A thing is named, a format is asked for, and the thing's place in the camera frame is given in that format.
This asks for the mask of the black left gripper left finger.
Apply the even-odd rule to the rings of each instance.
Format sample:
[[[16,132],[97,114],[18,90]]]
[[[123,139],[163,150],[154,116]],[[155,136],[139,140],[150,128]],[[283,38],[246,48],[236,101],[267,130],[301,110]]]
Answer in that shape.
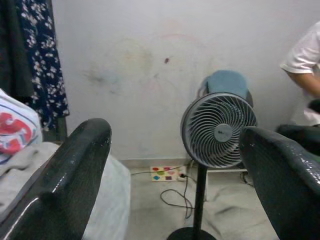
[[[112,129],[81,123],[26,182],[0,216],[3,240],[80,240],[100,189]]]

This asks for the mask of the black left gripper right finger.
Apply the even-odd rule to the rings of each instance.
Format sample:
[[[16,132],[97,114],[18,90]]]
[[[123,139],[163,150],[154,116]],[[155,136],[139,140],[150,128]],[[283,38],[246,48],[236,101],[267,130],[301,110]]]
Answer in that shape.
[[[280,240],[320,238],[320,129],[241,130],[239,149],[262,207]]]

